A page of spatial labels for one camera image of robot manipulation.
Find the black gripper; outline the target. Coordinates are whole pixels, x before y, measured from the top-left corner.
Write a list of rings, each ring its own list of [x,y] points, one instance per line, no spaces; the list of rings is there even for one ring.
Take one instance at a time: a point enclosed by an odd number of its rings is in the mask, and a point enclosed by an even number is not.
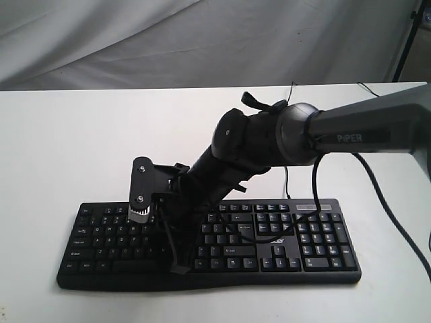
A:
[[[189,167],[155,166],[154,203],[162,218],[172,251],[170,272],[185,275],[192,269],[200,244],[199,225],[249,173],[222,161],[197,161]]]

